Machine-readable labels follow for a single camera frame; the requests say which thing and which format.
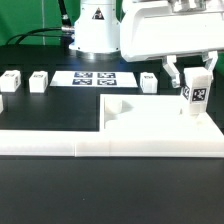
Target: white cube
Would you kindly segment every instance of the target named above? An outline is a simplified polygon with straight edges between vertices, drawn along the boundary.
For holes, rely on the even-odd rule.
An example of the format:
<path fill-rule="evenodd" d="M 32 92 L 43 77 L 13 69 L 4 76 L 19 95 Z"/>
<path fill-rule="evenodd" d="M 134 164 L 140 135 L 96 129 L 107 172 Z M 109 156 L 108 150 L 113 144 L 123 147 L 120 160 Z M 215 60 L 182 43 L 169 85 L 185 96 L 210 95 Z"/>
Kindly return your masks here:
<path fill-rule="evenodd" d="M 0 95 L 0 113 L 3 111 L 2 95 Z"/>
<path fill-rule="evenodd" d="M 29 79 L 29 85 L 31 93 L 44 93 L 48 85 L 48 73 L 34 72 Z"/>
<path fill-rule="evenodd" d="M 20 71 L 6 71 L 0 78 L 1 92 L 15 92 L 21 84 Z"/>
<path fill-rule="evenodd" d="M 143 93 L 157 93 L 158 80 L 153 73 L 143 72 L 140 76 Z"/>
<path fill-rule="evenodd" d="M 183 113 L 196 115 L 206 112 L 212 72 L 203 67 L 184 69 L 186 85 L 181 95 L 183 98 Z"/>

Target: black cable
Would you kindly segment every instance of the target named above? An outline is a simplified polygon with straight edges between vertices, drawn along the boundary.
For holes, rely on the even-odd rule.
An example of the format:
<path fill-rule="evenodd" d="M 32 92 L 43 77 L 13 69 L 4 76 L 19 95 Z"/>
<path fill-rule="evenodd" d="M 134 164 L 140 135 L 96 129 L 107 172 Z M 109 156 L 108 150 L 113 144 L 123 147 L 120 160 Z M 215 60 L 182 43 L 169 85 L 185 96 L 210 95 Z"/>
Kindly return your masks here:
<path fill-rule="evenodd" d="M 18 34 L 18 35 L 15 35 L 15 36 L 13 36 L 13 37 L 11 37 L 10 39 L 8 39 L 8 41 L 5 43 L 5 45 L 9 45 L 9 43 L 13 40 L 13 39 L 15 39 L 15 38 L 17 38 L 17 37 L 21 37 L 21 36 L 24 36 L 24 34 Z M 27 36 L 27 37 L 59 37 L 59 38 L 61 38 L 61 37 L 70 37 L 71 35 L 66 35 L 66 34 L 63 34 L 63 35 L 45 35 L 45 34 L 30 34 L 29 36 Z"/>
<path fill-rule="evenodd" d="M 23 34 L 17 41 L 16 45 L 20 44 L 21 41 L 23 41 L 27 36 L 30 36 L 35 33 L 42 33 L 42 32 L 48 32 L 48 31 L 58 31 L 61 30 L 61 27 L 51 27 L 51 28 L 42 28 L 42 29 L 37 29 L 37 30 L 32 30 L 26 34 Z"/>
<path fill-rule="evenodd" d="M 61 20 L 62 20 L 62 25 L 64 26 L 71 26 L 71 20 L 68 17 L 66 8 L 65 8 L 65 3 L 64 0 L 58 0 L 59 8 L 61 11 Z"/>

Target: metal bracket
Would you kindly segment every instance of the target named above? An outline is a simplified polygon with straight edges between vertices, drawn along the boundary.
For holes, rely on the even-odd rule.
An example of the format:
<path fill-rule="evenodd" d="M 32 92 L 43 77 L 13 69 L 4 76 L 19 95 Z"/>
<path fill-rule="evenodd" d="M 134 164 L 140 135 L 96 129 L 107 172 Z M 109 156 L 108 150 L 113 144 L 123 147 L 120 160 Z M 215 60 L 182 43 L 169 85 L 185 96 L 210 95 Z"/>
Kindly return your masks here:
<path fill-rule="evenodd" d="M 172 78 L 173 88 L 179 88 L 180 87 L 180 72 L 177 70 L 176 66 L 174 65 L 174 63 L 177 62 L 176 55 L 165 56 L 163 57 L 162 60 L 163 60 L 163 68 Z"/>
<path fill-rule="evenodd" d="M 218 60 L 218 52 L 217 51 L 204 52 L 202 54 L 202 60 L 203 62 L 206 62 L 205 68 L 209 72 L 212 72 Z"/>

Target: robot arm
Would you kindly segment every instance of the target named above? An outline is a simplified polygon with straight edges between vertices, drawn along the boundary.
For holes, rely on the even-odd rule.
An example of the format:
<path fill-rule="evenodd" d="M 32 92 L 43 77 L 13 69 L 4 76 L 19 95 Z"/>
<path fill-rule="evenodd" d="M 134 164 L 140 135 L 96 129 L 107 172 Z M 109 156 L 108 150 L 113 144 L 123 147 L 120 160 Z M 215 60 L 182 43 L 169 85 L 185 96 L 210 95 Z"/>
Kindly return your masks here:
<path fill-rule="evenodd" d="M 224 48 L 224 1 L 125 0 L 121 23 L 121 55 L 126 61 L 162 59 L 174 88 L 183 87 L 183 111 L 206 111 L 212 71 Z M 185 83 L 174 63 L 177 57 L 201 55 L 205 67 L 184 69 Z"/>

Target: black table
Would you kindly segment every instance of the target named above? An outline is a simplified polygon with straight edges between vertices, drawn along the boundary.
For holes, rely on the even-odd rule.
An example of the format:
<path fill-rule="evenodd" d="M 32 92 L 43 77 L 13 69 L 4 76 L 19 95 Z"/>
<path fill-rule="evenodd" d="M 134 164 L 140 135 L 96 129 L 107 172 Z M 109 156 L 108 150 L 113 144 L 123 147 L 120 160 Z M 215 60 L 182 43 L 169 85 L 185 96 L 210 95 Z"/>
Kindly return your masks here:
<path fill-rule="evenodd" d="M 23 80 L 15 94 L 4 94 L 0 129 L 96 131 L 101 93 L 142 94 L 139 88 L 53 87 L 30 94 L 33 71 L 48 71 L 50 80 L 56 70 L 130 71 L 137 79 L 149 71 L 159 79 L 159 94 L 178 94 L 160 61 L 91 63 L 53 46 L 9 46 L 0 52 L 1 73 L 18 69 Z M 178 61 L 180 70 L 201 65 L 198 57 Z M 208 105 L 220 129 L 223 79 L 215 74 Z M 222 224 L 223 211 L 222 158 L 0 157 L 1 223 Z"/>

